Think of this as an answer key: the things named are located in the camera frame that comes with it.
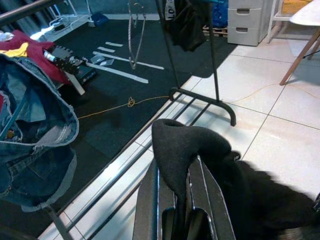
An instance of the black device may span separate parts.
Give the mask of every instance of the black device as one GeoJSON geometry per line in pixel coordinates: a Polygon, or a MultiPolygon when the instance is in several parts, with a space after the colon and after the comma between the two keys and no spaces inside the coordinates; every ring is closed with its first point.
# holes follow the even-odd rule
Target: black device
{"type": "Polygon", "coordinates": [[[72,74],[80,82],[81,85],[96,75],[96,70],[86,66],[88,61],[86,58],[79,58],[73,55],[73,51],[63,46],[54,46],[49,50],[52,61],[57,67],[72,74]]]}

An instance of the white table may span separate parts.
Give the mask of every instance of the white table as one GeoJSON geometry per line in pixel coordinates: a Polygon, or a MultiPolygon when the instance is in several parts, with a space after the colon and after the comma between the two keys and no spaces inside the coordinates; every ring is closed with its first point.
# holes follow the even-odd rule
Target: white table
{"type": "Polygon", "coordinates": [[[294,24],[304,25],[304,26],[314,26],[319,27],[315,34],[311,37],[311,39],[308,41],[308,43],[305,45],[299,56],[296,58],[296,60],[291,65],[288,72],[283,77],[282,81],[280,82],[280,85],[286,84],[288,78],[290,75],[296,70],[298,67],[300,61],[303,59],[303,57],[306,55],[308,50],[312,47],[312,45],[316,42],[314,45],[311,55],[308,59],[312,58],[312,55],[315,53],[315,51],[320,46],[320,0],[313,0],[308,5],[301,8],[297,13],[295,13],[291,18],[290,22],[294,24]]]}

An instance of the red shirt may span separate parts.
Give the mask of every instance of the red shirt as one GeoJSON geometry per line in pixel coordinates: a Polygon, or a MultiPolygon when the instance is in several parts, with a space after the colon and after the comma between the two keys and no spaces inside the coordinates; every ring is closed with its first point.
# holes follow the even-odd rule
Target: red shirt
{"type": "Polygon", "coordinates": [[[0,50],[7,51],[18,49],[21,44],[28,43],[29,45],[26,49],[26,53],[30,59],[32,59],[53,81],[62,84],[70,84],[65,73],[44,57],[44,50],[48,50],[50,47],[54,46],[53,42],[32,40],[19,30],[14,30],[12,33],[14,34],[14,37],[10,41],[0,42],[0,50]]]}

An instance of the white drawer unit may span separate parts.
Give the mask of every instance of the white drawer unit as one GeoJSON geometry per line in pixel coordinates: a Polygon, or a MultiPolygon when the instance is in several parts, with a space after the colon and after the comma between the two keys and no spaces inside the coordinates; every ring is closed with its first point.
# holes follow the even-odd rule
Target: white drawer unit
{"type": "Polygon", "coordinates": [[[229,0],[228,43],[257,46],[267,35],[272,0],[229,0]]]}
{"type": "Polygon", "coordinates": [[[258,29],[261,25],[262,8],[228,9],[228,25],[230,27],[246,27],[258,29]]]}

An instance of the black garment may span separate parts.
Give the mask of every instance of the black garment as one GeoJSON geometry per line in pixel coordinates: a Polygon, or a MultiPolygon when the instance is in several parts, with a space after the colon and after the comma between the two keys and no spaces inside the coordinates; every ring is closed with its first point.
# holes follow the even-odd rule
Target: black garment
{"type": "Polygon", "coordinates": [[[206,41],[203,26],[209,20],[209,5],[198,0],[175,0],[174,5],[176,16],[166,21],[166,31],[174,45],[193,52],[206,41]]]}
{"type": "Polygon", "coordinates": [[[197,154],[222,160],[231,147],[219,134],[203,127],[187,127],[171,119],[152,125],[152,145],[156,164],[166,184],[177,196],[172,239],[184,239],[186,222],[186,177],[197,154]]]}
{"type": "Polygon", "coordinates": [[[316,218],[310,198],[235,161],[228,141],[214,131],[160,119],[152,126],[152,144],[159,171],[178,199],[173,227],[181,235],[186,234],[186,176],[196,155],[223,192],[237,240],[270,240],[281,230],[308,226],[316,218]]]}

